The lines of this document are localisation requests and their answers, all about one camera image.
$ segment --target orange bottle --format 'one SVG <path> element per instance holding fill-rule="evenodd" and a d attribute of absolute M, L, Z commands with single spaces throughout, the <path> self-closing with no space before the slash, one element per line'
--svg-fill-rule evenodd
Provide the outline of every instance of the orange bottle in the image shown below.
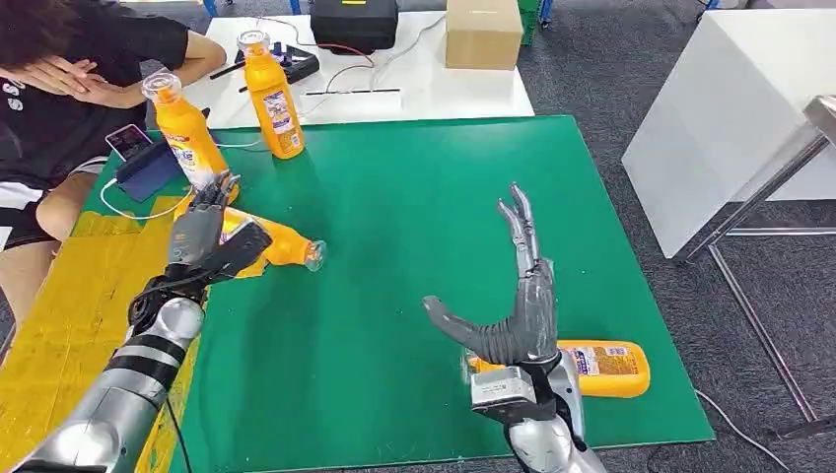
<path fill-rule="evenodd" d="M 305 137 L 285 71 L 270 52 L 270 36 L 259 30 L 244 32 L 238 48 L 244 53 L 244 80 L 264 142 L 273 156 L 289 160 L 305 149 Z"/>
<path fill-rule="evenodd" d="M 558 340 L 578 368 L 581 394 L 591 397 L 637 397 L 651 385 L 651 368 L 642 347 L 632 342 L 609 340 Z M 465 374 L 501 368 L 465 349 Z"/>
<path fill-rule="evenodd" d="M 215 174 L 229 167 L 206 128 L 206 117 L 182 94 L 180 79 L 170 72 L 158 72 L 142 81 L 142 94 L 157 110 L 157 125 L 172 147 L 177 162 L 196 190 L 212 182 Z M 230 200 L 238 197 L 233 189 Z"/>
<path fill-rule="evenodd" d="M 174 210 L 176 219 L 185 212 L 191 199 L 186 199 Z M 310 241 L 290 227 L 256 217 L 232 207 L 224 211 L 224 224 L 221 230 L 221 241 L 226 241 L 247 220 L 258 221 L 273 238 L 273 242 L 264 250 L 265 257 L 270 264 L 282 266 L 285 264 L 303 265 L 311 271 L 316 271 L 325 260 L 327 246 L 324 241 Z"/>

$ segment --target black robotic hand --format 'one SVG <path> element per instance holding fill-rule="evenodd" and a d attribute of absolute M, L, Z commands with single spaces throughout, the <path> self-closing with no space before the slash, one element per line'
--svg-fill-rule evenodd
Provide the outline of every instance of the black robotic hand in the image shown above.
<path fill-rule="evenodd" d="M 540 257 L 531 204 L 513 183 L 514 208 L 502 199 L 497 207 L 511 229 L 517 251 L 517 295 L 511 316 L 479 326 L 455 316 L 435 296 L 424 298 L 430 320 L 479 358 L 493 364 L 543 363 L 558 356 L 555 345 L 554 270 L 550 260 Z"/>
<path fill-rule="evenodd" d="M 273 242 L 252 219 L 221 242 L 224 210 L 239 178 L 228 171 L 218 174 L 174 221 L 165 273 L 149 281 L 128 308 L 132 334 L 150 327 L 159 308 L 170 299 L 188 298 L 203 304 L 207 286 L 234 278 Z"/>

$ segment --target black box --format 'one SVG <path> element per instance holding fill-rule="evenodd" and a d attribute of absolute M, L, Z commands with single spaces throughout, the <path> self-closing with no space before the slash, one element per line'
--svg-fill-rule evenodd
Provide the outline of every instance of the black box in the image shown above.
<path fill-rule="evenodd" d="M 311 30 L 317 44 L 340 44 L 371 54 L 394 46 L 397 31 L 395 0 L 315 0 Z M 353 54 L 327 47 L 334 54 Z"/>

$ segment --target shorts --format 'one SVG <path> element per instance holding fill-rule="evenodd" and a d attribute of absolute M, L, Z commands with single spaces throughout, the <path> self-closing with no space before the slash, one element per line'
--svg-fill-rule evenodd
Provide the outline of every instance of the shorts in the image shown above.
<path fill-rule="evenodd" d="M 107 157 L 99 156 L 73 169 L 77 172 L 100 174 Z M 40 241 L 54 241 L 37 223 L 35 211 L 51 189 L 35 189 L 20 182 L 0 182 L 0 251 Z"/>

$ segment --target robotic arm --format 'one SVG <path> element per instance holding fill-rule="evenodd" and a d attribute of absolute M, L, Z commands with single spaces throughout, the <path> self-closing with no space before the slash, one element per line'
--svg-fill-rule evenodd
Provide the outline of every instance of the robotic arm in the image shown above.
<path fill-rule="evenodd" d="M 470 377 L 473 411 L 500 422 L 522 469 L 536 473 L 605 473 L 584 441 L 584 406 L 572 356 L 557 348 L 554 270 L 540 257 L 528 197 L 511 185 L 514 208 L 499 200 L 517 253 L 517 295 L 510 317 L 477 326 L 435 296 L 430 320 L 455 342 L 501 370 Z"/>
<path fill-rule="evenodd" d="M 125 343 L 75 410 L 13 472 L 132 472 L 203 324 L 206 288 L 231 279 L 272 242 L 253 220 L 219 243 L 238 180 L 228 172 L 197 193 L 174 222 L 165 273 L 128 310 Z"/>

